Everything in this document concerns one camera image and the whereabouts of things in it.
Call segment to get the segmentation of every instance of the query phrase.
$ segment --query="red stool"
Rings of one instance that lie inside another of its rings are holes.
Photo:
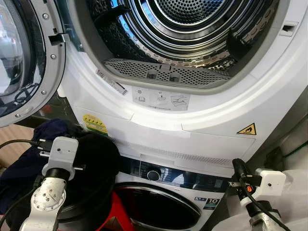
[[[112,197],[112,205],[109,216],[107,217],[104,224],[101,225],[96,231],[100,231],[101,228],[104,227],[104,225],[113,217],[116,217],[123,231],[135,231],[135,228],[131,224],[131,220],[126,213],[119,196],[114,191],[112,191],[111,197]]]

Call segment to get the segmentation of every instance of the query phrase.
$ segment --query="yellow warning triangle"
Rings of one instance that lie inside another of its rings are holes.
[[[256,135],[256,126],[255,123],[245,127],[244,129],[240,130],[237,134],[244,134],[244,135]]]

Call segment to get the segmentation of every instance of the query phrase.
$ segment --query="barcode sticker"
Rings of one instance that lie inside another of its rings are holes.
[[[123,96],[127,94],[128,91],[121,84],[106,77],[99,69],[97,69],[95,73]]]

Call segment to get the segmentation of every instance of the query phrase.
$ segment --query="screw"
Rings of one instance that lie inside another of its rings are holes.
[[[43,19],[45,19],[45,20],[49,19],[49,15],[46,14],[46,13],[44,13],[44,14],[43,14]]]

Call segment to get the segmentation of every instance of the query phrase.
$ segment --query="yellow energy label sticker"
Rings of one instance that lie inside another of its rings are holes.
[[[256,126],[255,123],[245,127],[244,129],[240,130],[237,134],[244,134],[244,135],[256,135]]]
[[[85,122],[87,129],[103,135],[108,135],[105,124],[97,117],[86,114],[83,116],[83,121]]]

